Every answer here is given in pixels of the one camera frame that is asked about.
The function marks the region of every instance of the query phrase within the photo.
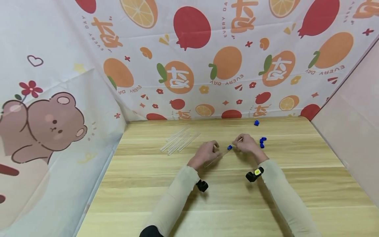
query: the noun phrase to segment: pink wall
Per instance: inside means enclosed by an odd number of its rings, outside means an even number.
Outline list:
[[[379,43],[312,120],[379,207]]]

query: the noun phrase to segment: printed fabric wall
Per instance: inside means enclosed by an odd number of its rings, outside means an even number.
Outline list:
[[[312,119],[379,33],[379,0],[60,3],[135,119]]]
[[[0,19],[0,236],[73,236],[125,120],[59,5]]]

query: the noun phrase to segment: wood grain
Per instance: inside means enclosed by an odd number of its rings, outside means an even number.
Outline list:
[[[378,236],[379,211],[358,183],[302,117],[195,121],[142,121],[128,125],[78,237],[138,236],[144,221],[179,169],[205,141],[226,148],[240,133],[257,141],[283,169],[323,236]],[[159,149],[166,138],[190,125],[201,132],[180,153]],[[200,173],[205,193],[191,193],[172,236],[287,236],[286,224],[261,179],[244,177],[256,167],[245,155],[230,151]]]

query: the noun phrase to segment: beige sleeve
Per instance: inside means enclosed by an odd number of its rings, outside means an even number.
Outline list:
[[[266,160],[259,166],[265,170],[262,174],[263,181],[292,234],[295,237],[322,236],[307,207],[288,183],[280,167],[272,160]]]
[[[167,192],[160,199],[145,227],[156,226],[159,233],[168,236],[195,184],[200,180],[192,167],[182,167]]]

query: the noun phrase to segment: heart outline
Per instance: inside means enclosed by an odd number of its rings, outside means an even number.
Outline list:
[[[41,63],[34,65],[34,64],[30,61],[30,58],[33,58],[34,60],[40,60]],[[41,65],[44,63],[43,59],[38,58],[38,57],[34,57],[33,55],[28,55],[28,56],[27,56],[27,60],[29,61],[29,63],[30,63],[33,67],[41,66]]]

